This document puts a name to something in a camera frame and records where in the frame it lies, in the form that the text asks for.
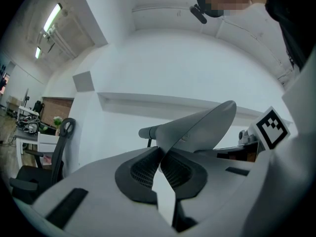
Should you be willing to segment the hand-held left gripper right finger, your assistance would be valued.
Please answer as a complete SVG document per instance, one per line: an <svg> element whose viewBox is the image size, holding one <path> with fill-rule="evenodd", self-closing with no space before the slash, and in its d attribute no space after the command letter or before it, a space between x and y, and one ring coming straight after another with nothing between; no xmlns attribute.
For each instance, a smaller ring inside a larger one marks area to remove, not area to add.
<svg viewBox="0 0 316 237"><path fill-rule="evenodd" d="M175 192L172 227L182 232L211 216L233 196L253 165L177 149L169 151L160 167Z"/></svg>

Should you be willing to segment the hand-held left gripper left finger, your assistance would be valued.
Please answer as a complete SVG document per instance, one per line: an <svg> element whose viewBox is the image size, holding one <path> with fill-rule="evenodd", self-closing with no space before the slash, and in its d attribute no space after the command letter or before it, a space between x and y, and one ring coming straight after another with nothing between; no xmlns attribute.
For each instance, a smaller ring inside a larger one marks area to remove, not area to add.
<svg viewBox="0 0 316 237"><path fill-rule="evenodd" d="M152 147L89 163L45 191L32 208L59 237L171 237L152 189L161 159Z"/></svg>

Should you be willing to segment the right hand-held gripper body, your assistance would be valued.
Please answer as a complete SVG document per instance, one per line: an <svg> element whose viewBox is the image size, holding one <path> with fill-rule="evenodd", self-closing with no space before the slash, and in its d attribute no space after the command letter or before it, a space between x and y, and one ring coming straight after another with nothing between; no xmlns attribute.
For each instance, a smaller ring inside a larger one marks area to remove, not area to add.
<svg viewBox="0 0 316 237"><path fill-rule="evenodd" d="M273 107L269 107L248 129L239 132L238 145L250 149L247 161L255 161L262 151L274 149L289 135L290 131L284 120Z"/></svg>

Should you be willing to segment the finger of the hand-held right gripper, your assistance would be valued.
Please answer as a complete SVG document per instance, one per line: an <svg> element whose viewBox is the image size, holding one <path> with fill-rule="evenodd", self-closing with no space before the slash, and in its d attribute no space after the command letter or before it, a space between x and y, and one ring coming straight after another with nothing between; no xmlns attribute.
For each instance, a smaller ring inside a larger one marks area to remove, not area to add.
<svg viewBox="0 0 316 237"><path fill-rule="evenodd" d="M195 154L207 157L247 161L247 149L244 146L212 150L199 150L195 151Z"/></svg>

